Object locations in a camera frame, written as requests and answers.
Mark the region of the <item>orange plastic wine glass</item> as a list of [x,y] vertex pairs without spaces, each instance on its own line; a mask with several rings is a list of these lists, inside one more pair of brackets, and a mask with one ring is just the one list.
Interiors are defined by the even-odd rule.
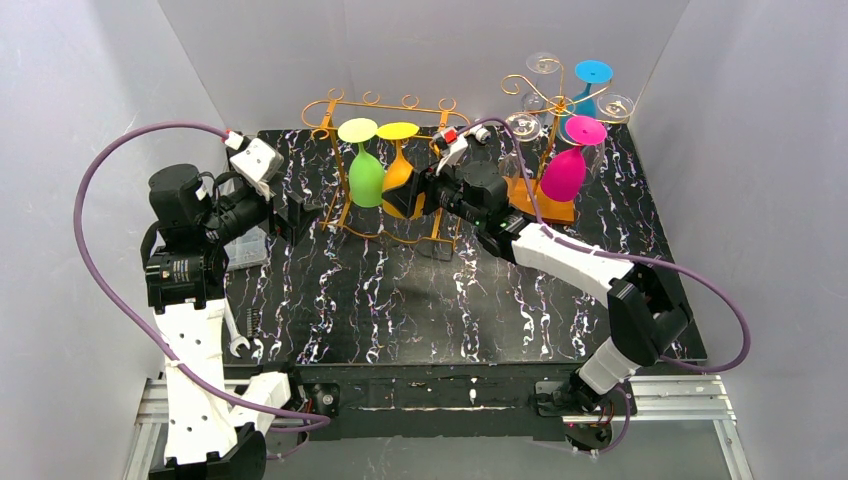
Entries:
[[417,219],[422,216],[424,206],[423,193],[413,195],[413,210],[407,212],[407,208],[396,207],[386,199],[386,194],[401,189],[414,173],[413,165],[406,159],[402,150],[405,140],[413,137],[419,131],[419,127],[410,122],[391,122],[380,126],[376,135],[386,141],[391,141],[395,146],[395,159],[390,163],[382,183],[382,208],[395,217],[405,219]]

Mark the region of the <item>green plastic wine glass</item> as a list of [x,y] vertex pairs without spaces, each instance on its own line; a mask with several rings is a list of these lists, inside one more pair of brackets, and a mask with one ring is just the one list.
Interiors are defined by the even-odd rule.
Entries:
[[357,147],[348,171],[352,202],[362,208],[382,204],[382,185],[385,170],[382,163],[366,149],[366,143],[377,133],[377,123],[368,118],[353,118],[338,127],[338,137]]

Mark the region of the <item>gold rectangular rack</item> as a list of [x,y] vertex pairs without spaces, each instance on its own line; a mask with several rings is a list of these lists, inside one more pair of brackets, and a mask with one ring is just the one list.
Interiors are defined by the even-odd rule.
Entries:
[[[420,99],[406,95],[402,97],[398,105],[386,104],[382,101],[381,96],[377,93],[367,91],[362,95],[359,101],[349,100],[345,96],[345,91],[342,89],[333,88],[329,90],[326,97],[320,100],[315,100],[306,106],[301,111],[300,118],[303,124],[310,130],[310,136],[317,142],[326,141],[329,143],[332,153],[332,158],[335,161],[336,172],[338,174],[339,183],[335,187],[334,193],[330,200],[328,212],[323,220],[319,222],[322,230],[332,229],[334,231],[344,231],[355,237],[368,241],[390,240],[394,243],[406,245],[410,247],[418,247],[427,245],[432,252],[445,252],[448,259],[451,259],[456,250],[459,234],[459,223],[455,222],[454,226],[448,230],[446,235],[442,234],[445,213],[439,208],[434,213],[434,219],[430,223],[430,227],[424,233],[414,237],[404,238],[399,236],[390,228],[381,224],[374,232],[360,231],[353,227],[353,213],[360,210],[368,210],[378,212],[382,215],[387,215],[403,224],[409,224],[417,219],[402,219],[395,218],[387,214],[382,204],[374,208],[362,208],[355,205],[351,200],[350,188],[348,183],[348,171],[350,165],[357,153],[357,147],[353,144],[346,143],[338,137],[338,127],[341,123],[336,121],[335,114],[341,107],[353,108],[356,111],[366,111],[368,113],[381,111],[391,112],[410,112],[413,114],[436,116],[438,118],[437,126],[444,128],[448,125],[452,118],[459,119],[468,123],[468,118],[457,111],[457,101],[453,98],[442,98],[439,100],[435,108],[424,108],[420,105]],[[411,140],[422,140],[424,137],[419,133],[405,140],[402,144],[402,150],[407,158],[404,147]],[[395,159],[395,146],[391,141],[380,139],[375,135],[366,143],[367,151],[374,155],[383,165],[385,173],[390,163]]]

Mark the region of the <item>clear wine glass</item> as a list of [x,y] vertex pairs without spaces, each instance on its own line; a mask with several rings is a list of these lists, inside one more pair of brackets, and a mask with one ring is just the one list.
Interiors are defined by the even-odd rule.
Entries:
[[586,162],[586,177],[583,185],[588,186],[598,177],[606,163],[606,147],[610,138],[611,125],[626,124],[632,116],[636,103],[625,95],[618,93],[602,93],[589,100],[592,110],[591,117],[605,125],[607,137],[597,145],[585,146],[582,149]]
[[527,112],[511,114],[506,118],[506,123],[515,134],[516,142],[502,156],[498,168],[500,174],[507,179],[519,179],[524,174],[530,175],[530,170],[527,169],[525,148],[532,145],[541,136],[542,123],[537,115]]
[[526,59],[527,80],[532,85],[521,97],[521,107],[524,111],[536,111],[535,116],[542,125],[546,125],[549,114],[545,111],[548,103],[545,98],[556,94],[561,64],[556,55],[540,51],[531,54]]

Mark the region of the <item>magenta plastic wine glass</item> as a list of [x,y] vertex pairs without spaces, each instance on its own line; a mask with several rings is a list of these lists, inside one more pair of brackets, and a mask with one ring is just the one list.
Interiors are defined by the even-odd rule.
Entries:
[[574,200],[594,180],[605,161],[607,130],[600,121],[574,115],[565,122],[564,132],[572,146],[550,161],[539,184],[541,191],[557,202]]

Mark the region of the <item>blue plastic wine glass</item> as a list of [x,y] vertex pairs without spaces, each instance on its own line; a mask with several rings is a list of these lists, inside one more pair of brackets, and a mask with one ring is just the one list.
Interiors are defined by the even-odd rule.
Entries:
[[573,98],[573,104],[566,111],[568,116],[564,117],[559,125],[558,134],[563,140],[571,141],[571,137],[565,130],[565,123],[574,115],[597,117],[595,100],[591,98],[592,89],[595,85],[608,83],[614,75],[613,69],[600,60],[584,60],[575,66],[576,77],[585,83],[583,90]]

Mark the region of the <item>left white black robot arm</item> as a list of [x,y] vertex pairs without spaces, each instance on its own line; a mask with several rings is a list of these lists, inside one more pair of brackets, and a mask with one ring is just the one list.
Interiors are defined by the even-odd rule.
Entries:
[[228,195],[211,193],[190,164],[166,167],[148,185],[157,220],[142,244],[147,298],[160,335],[176,356],[165,369],[169,425],[164,463],[149,476],[260,479],[273,415],[230,407],[182,370],[189,368],[221,389],[222,331],[230,333],[232,354],[247,342],[226,299],[226,245],[254,227],[295,244],[321,209],[295,193],[265,199],[248,183]]

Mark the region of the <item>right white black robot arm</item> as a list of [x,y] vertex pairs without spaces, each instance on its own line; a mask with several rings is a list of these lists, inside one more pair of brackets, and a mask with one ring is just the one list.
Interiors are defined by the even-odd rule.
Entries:
[[552,275],[601,302],[610,336],[570,380],[565,392],[573,398],[597,400],[654,365],[692,320],[676,272],[650,261],[612,258],[536,221],[510,204],[507,181],[489,162],[472,162],[461,171],[389,173],[381,194],[406,218],[442,208],[473,225],[491,255]]

